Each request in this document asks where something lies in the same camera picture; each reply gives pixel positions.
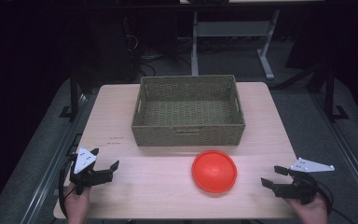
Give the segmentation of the person's left hand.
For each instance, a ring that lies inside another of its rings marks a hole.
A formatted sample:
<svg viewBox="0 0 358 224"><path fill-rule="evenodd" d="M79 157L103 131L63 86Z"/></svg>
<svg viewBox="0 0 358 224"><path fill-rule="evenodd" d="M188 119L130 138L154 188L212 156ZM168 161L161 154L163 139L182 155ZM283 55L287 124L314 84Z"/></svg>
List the person's left hand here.
<svg viewBox="0 0 358 224"><path fill-rule="evenodd" d="M71 183L65 192L64 206L68 224L86 224L90 209L91 188L84 188L80 195L76 194L76 185Z"/></svg>

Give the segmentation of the red plastic disc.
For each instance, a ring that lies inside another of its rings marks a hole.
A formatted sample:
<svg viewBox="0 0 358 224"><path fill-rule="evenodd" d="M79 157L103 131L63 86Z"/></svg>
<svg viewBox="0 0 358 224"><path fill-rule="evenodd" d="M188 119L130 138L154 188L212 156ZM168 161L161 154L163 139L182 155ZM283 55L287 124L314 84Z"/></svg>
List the red plastic disc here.
<svg viewBox="0 0 358 224"><path fill-rule="evenodd" d="M192 163L191 173L196 184L211 193L230 190L236 182L237 166L224 152L201 152Z"/></svg>

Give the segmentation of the white metal desk frame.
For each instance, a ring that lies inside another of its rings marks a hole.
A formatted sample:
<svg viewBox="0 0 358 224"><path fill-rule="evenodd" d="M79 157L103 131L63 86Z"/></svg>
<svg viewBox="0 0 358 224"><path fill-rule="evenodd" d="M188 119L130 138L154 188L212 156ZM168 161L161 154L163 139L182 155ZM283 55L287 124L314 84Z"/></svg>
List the white metal desk frame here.
<svg viewBox="0 0 358 224"><path fill-rule="evenodd" d="M180 0L180 4L190 7L194 6L196 9L193 12L192 21L192 51L191 51L191 75L199 75L199 59L198 59L198 41L200 37L263 37L265 39L264 45L258 49L257 57L264 71L267 80L275 78L268 58L267 53L269 45L277 22L281 13L279 8L272 9L270 17L267 20L251 20L251 21L222 21L221 19L213 19L211 21L202 21L199 18L201 9L204 7L217 7L221 12L224 7L234 7L239 9L246 4L260 4L270 5L275 4L289 4L293 3L318 3L322 0Z"/></svg>

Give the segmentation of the person's right hand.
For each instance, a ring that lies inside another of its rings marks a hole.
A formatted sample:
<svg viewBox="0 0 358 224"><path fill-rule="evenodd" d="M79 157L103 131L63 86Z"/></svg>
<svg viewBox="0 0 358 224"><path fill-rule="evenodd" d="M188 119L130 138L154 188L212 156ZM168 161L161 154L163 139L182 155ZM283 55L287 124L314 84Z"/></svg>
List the person's right hand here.
<svg viewBox="0 0 358 224"><path fill-rule="evenodd" d="M284 201L294 209L303 224L328 224L326 202L319 193L308 204L301 204L295 199L284 198Z"/></svg>

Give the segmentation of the green woven basket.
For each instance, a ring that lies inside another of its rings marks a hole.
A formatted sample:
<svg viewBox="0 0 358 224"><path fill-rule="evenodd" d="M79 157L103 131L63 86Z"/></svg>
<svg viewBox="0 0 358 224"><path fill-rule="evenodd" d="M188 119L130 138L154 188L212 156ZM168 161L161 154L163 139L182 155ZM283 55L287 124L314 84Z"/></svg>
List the green woven basket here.
<svg viewBox="0 0 358 224"><path fill-rule="evenodd" d="M236 146L246 124L235 77L143 77L131 130L140 147Z"/></svg>

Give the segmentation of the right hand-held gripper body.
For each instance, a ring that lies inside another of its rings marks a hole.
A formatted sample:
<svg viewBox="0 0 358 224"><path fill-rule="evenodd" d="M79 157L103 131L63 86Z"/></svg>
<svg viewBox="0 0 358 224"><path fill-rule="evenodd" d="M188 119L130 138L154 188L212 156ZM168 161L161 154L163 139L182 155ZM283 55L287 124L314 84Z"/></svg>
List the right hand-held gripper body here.
<svg viewBox="0 0 358 224"><path fill-rule="evenodd" d="M289 168L291 184L275 184L276 197L300 200L301 204L311 203L317 193L321 194L328 205L332 204L333 197L327 196L319 187L318 181L310 173L333 172L334 165L326 165L315 161L298 158Z"/></svg>

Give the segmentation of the black metal stand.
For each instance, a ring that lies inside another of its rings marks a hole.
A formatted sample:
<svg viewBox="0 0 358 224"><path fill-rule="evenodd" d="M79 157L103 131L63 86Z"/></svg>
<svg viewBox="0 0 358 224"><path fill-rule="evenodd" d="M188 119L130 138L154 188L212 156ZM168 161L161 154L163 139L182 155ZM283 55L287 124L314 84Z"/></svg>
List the black metal stand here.
<svg viewBox="0 0 358 224"><path fill-rule="evenodd" d="M324 113L331 122L337 119L348 119L349 116L341 105L334 105L335 76L333 68L325 68Z"/></svg>
<svg viewBox="0 0 358 224"><path fill-rule="evenodd" d="M70 104L65 105L60 113L60 118L74 121L79 113L80 107L84 103L84 92L81 89L81 75L74 70L69 77Z"/></svg>

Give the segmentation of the aluminium rail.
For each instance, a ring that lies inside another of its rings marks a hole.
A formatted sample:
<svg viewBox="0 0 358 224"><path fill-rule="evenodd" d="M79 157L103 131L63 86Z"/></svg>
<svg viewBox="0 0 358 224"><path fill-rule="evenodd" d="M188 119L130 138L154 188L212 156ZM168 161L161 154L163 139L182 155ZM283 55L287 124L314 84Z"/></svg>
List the aluminium rail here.
<svg viewBox="0 0 358 224"><path fill-rule="evenodd" d="M36 187L32 200L27 207L25 214L22 217L21 224L35 224L36 218L43 206L44 201L49 196L50 189L55 188L55 180L59 177L59 172L68 158L69 154L76 150L80 141L80 133L76 133L76 127L81 120L81 116L87 105L87 97L81 93L78 100L70 108L78 106L77 114L73 119L70 119L62 139L59 142L52 159L48 165L46 172L42 175L42 179Z"/></svg>
<svg viewBox="0 0 358 224"><path fill-rule="evenodd" d="M358 185L358 160L356 159L354 153L352 152L352 147L349 145L347 138L342 134L341 130L337 126L338 120L349 120L348 114L345 112L344 108L341 105L334 105L333 111L337 111L337 113L333 113L329 115L324 108L324 101L320 96L312 94L310 96L312 102L315 104L319 113L321 114L324 123L330 130L330 133L333 135L336 140L341 154L343 156L344 161L347 163L349 170L353 178L355 179Z"/></svg>

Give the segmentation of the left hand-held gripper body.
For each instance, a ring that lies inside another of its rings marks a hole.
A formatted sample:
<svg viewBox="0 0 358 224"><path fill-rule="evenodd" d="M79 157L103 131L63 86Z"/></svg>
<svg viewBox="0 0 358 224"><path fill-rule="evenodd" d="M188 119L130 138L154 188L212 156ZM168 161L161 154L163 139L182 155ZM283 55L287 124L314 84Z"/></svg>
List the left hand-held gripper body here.
<svg viewBox="0 0 358 224"><path fill-rule="evenodd" d="M93 169L97 156L89 150L80 147L76 153L75 162L71 167L70 181L76 185L76 194L80 195L84 188L111 182L113 172L108 169L95 171Z"/></svg>

